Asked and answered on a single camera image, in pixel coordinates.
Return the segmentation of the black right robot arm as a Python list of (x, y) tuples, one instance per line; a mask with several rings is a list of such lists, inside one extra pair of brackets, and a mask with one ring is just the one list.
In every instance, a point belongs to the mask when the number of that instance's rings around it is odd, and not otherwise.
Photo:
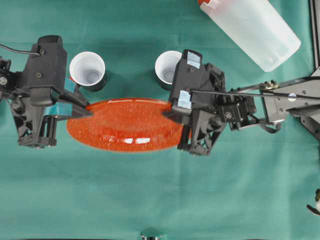
[(315, 137), (320, 136), (320, 79), (303, 77), (226, 90), (225, 73), (207, 63), (177, 64), (163, 115), (182, 125), (178, 149), (208, 156), (225, 127), (240, 131), (261, 127), (277, 133), (287, 116), (297, 117)]

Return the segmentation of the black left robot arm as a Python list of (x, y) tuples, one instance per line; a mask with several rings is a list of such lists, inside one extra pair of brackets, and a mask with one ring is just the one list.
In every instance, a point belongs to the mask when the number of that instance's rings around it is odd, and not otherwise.
[(63, 61), (30, 56), (23, 71), (10, 67), (11, 61), (1, 58), (0, 98), (8, 102), (20, 146), (55, 146), (58, 121), (93, 115), (78, 87), (65, 83)]

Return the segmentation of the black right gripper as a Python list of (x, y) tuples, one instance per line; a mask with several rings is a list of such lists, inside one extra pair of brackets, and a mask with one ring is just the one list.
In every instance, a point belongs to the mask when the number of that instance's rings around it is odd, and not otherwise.
[(177, 148), (193, 155), (208, 156), (227, 125), (232, 130), (257, 124), (256, 106), (252, 95), (226, 90), (225, 73), (216, 66), (204, 64), (200, 87), (191, 90), (191, 110), (176, 110), (174, 101), (162, 115), (182, 124)]

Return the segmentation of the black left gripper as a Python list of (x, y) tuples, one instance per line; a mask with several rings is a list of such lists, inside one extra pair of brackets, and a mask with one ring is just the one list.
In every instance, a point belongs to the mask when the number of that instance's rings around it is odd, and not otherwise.
[[(40, 83), (33, 86), (17, 82), (11, 92), (11, 113), (18, 133), (18, 145), (42, 149), (57, 144), (56, 116), (80, 118), (93, 113), (87, 110), (90, 103), (76, 84), (72, 91), (64, 82)], [(58, 100), (72, 104), (56, 104)]]

